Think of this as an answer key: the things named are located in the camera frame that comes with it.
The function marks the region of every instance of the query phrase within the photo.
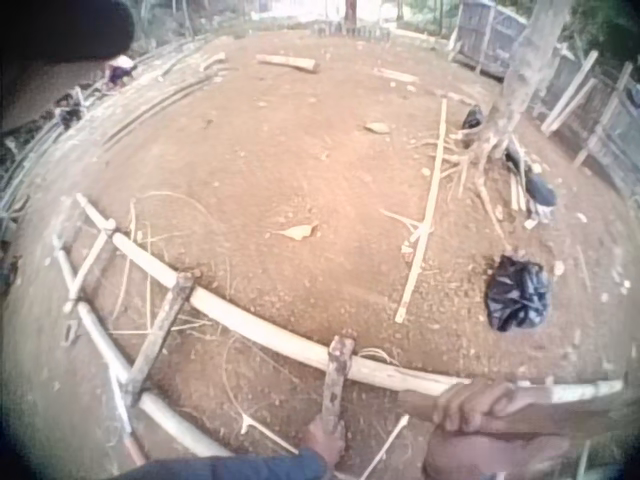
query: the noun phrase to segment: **dirt ground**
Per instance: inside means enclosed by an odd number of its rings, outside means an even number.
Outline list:
[[[111,141],[140,107],[201,76],[199,62],[222,50],[231,68],[221,81]],[[259,65],[256,53],[315,58],[321,72]],[[533,382],[623,374],[638,334],[632,323],[640,307],[635,220],[596,176],[574,171],[554,139],[528,118],[517,134],[558,193],[554,220],[532,231],[523,227],[524,214],[509,208],[503,165],[489,166],[488,183],[494,205],[505,212],[510,243],[549,272],[556,260],[566,266],[553,281],[546,323],[508,334],[489,328],[483,296],[502,244],[472,187],[462,198],[450,195],[455,176],[441,184],[408,317],[402,325],[393,321],[409,271],[400,254],[409,232],[380,210],[418,221],[424,216],[430,178],[421,170],[433,170],[435,149],[414,147],[436,137],[440,99],[429,90],[464,94],[488,108],[498,85],[438,52],[299,31],[210,43],[160,83],[157,73],[168,61],[141,69],[134,84],[92,110],[43,158],[28,186],[29,211],[14,246],[23,260],[3,314],[3,403],[37,465],[92,477],[131,466],[117,441],[107,372],[90,339],[81,330],[73,346],[60,346],[66,289],[51,259],[51,235],[62,234],[76,268],[96,237],[73,202],[75,192],[124,230],[135,198],[136,238],[156,238],[154,255],[197,269],[203,287],[325,345],[349,328],[357,333],[357,350],[378,347],[403,367],[434,373]],[[417,75],[421,83],[416,92],[392,85],[372,75],[376,66]],[[466,110],[449,102],[449,131],[460,127]],[[365,131],[373,121],[390,125],[391,134]],[[187,196],[207,214],[191,200],[160,192]],[[274,233],[301,224],[317,224],[314,235],[297,242]],[[109,249],[98,263],[86,293],[106,327],[144,331],[146,275],[131,268],[124,308],[112,319],[125,260]],[[628,295],[612,277],[617,264],[631,282]],[[152,282],[152,317],[164,292]],[[183,313],[183,323],[201,318]],[[136,333],[114,337],[130,358],[144,340]],[[253,430],[240,434],[237,405],[294,444],[319,411],[321,372],[217,325],[173,333],[164,353],[154,366],[154,385],[233,451],[279,451]],[[395,394],[380,389],[350,383],[344,399],[349,438],[340,469],[356,475],[399,413]],[[135,420],[151,457],[187,454],[143,415]],[[410,422],[375,477],[420,478],[426,434],[425,424]]]

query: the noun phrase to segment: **wooden plank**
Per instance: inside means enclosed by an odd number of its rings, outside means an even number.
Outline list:
[[[625,63],[624,67],[622,67],[620,78],[618,78],[618,83],[616,84],[616,90],[611,94],[609,103],[605,107],[604,112],[600,117],[600,120],[598,121],[594,132],[589,137],[589,140],[587,140],[587,145],[582,150],[580,150],[580,153],[578,153],[576,159],[573,161],[574,168],[578,168],[580,165],[582,165],[582,162],[584,162],[585,158],[587,158],[587,155],[592,152],[593,147],[598,140],[598,135],[602,133],[606,125],[609,123],[611,115],[613,115],[613,111],[619,103],[619,94],[626,85],[629,76],[631,75],[631,70],[633,70],[633,64],[631,62]]]
[[[484,38],[482,39],[482,49],[480,50],[480,58],[478,59],[478,66],[476,67],[476,75],[480,73],[482,70],[482,63],[484,62],[484,56],[487,52],[487,46],[489,45],[489,39],[491,38],[491,32],[493,31],[493,17],[496,14],[496,5],[491,5],[491,10],[489,10],[489,19],[487,20],[487,25],[484,30]]]
[[[562,110],[567,106],[567,104],[571,100],[571,97],[576,92],[576,90],[578,89],[582,81],[584,80],[584,77],[587,75],[587,73],[591,69],[593,63],[596,61],[596,58],[598,58],[598,51],[592,50],[589,56],[587,57],[587,60],[582,64],[582,66],[580,67],[580,70],[578,71],[574,79],[571,81],[571,83],[569,84],[565,92],[562,94],[562,97],[560,97],[560,100],[558,100],[558,103],[556,104],[556,106],[553,107],[553,110],[551,110],[551,113],[542,124],[541,130],[543,133],[547,134],[548,128],[556,120],[556,118],[558,118]]]
[[[136,358],[131,373],[123,388],[123,395],[128,406],[135,405],[140,399],[142,385],[149,376],[151,367],[155,363],[164,343],[171,332],[178,313],[189,300],[195,286],[195,279],[190,273],[178,273],[176,283],[164,297],[160,312],[153,324],[153,329],[144,341],[138,358]]]
[[[564,109],[564,111],[558,116],[558,118],[549,126],[544,134],[548,137],[553,132],[555,132],[560,126],[569,118],[569,115],[573,113],[573,111],[580,105],[580,103],[586,98],[587,94],[591,91],[591,89],[595,86],[598,81],[595,78],[590,78],[587,84],[582,87],[582,90],[578,92],[571,103]]]

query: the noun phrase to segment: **fence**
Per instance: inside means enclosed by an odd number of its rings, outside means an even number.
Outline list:
[[[464,63],[502,78],[509,69],[513,47],[526,26],[524,18],[489,0],[463,0],[454,43]],[[556,49],[534,96],[534,114],[553,110],[581,66],[566,50]],[[592,79],[594,85],[557,134],[574,154],[580,156],[583,150],[591,154],[606,179],[640,206],[640,109],[627,99],[628,92],[638,87],[627,81],[617,89],[612,78],[617,79],[619,73],[612,73],[597,67],[587,73],[576,92]],[[618,100],[611,117],[601,124],[614,96]]]

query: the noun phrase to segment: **wood scrap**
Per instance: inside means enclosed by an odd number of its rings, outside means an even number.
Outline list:
[[[440,135],[439,144],[436,152],[436,161],[433,167],[433,175],[431,176],[431,187],[429,188],[429,197],[427,199],[427,205],[425,208],[425,216],[422,222],[424,226],[424,233],[418,240],[416,247],[416,253],[411,263],[411,270],[409,271],[409,278],[405,285],[404,292],[402,293],[402,299],[400,300],[400,306],[396,312],[395,322],[402,323],[407,315],[407,307],[411,300],[411,295],[416,286],[418,275],[422,270],[422,259],[424,258],[425,251],[427,250],[427,241],[429,240],[429,232],[431,230],[431,224],[433,222],[433,214],[435,212],[436,203],[438,200],[438,189],[440,187],[440,170],[442,168],[442,157],[444,156],[444,139],[447,132],[447,100],[442,99],[442,106],[440,110]]]
[[[582,276],[584,277],[584,283],[587,286],[587,292],[591,293],[591,278],[589,277],[589,270],[587,270],[587,264],[584,261],[584,254],[580,245],[576,246],[578,252],[578,260],[580,261],[580,268],[582,269]]]
[[[376,67],[373,69],[373,74],[379,77],[389,78],[391,80],[397,80],[398,82],[405,83],[418,83],[420,79],[415,75],[409,75],[408,73],[396,72],[394,70],[387,70],[386,68]]]
[[[285,57],[283,55],[256,55],[258,63],[291,67],[307,73],[318,73],[320,64],[311,58]]]
[[[224,52],[216,53],[215,55],[213,55],[211,58],[209,58],[208,60],[206,60],[204,63],[200,65],[200,71],[204,72],[211,65],[215,65],[216,63],[221,63],[226,61],[227,61],[226,53]]]

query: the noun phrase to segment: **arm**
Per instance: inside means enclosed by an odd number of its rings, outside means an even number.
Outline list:
[[[320,480],[326,471],[323,458],[303,448],[293,456],[159,460],[114,480]]]

